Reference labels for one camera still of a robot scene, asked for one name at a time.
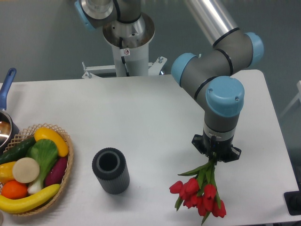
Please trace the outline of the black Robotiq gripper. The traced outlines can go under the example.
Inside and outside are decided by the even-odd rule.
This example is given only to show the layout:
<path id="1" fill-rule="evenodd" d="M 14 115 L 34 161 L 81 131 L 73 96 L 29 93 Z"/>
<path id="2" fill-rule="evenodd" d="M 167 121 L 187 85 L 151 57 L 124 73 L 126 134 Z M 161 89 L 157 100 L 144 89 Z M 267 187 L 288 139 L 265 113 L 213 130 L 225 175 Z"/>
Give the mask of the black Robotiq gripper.
<path id="1" fill-rule="evenodd" d="M 209 138 L 206 134 L 195 134 L 192 139 L 192 144 L 201 153 L 204 154 L 209 160 L 231 162 L 240 158 L 241 150 L 234 147 L 232 144 L 234 137 L 225 141 L 218 141 L 217 137 L 212 136 Z"/>

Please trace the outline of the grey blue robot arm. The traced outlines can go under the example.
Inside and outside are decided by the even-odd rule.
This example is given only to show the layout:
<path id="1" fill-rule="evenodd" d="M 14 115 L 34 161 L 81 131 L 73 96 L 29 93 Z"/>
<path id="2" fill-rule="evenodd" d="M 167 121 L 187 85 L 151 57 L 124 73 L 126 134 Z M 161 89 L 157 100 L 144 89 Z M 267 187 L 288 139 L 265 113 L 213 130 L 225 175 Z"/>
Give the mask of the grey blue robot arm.
<path id="1" fill-rule="evenodd" d="M 243 33 L 219 0 L 185 3 L 213 47 L 202 57 L 184 53 L 171 68 L 174 80 L 205 112 L 203 134 L 192 143 L 209 159 L 236 161 L 241 150 L 232 141 L 245 90 L 232 76 L 260 61 L 263 42 L 255 33 Z M 155 28 L 139 0 L 78 0 L 75 7 L 87 29 L 103 29 L 118 77 L 150 74 L 148 44 Z"/>

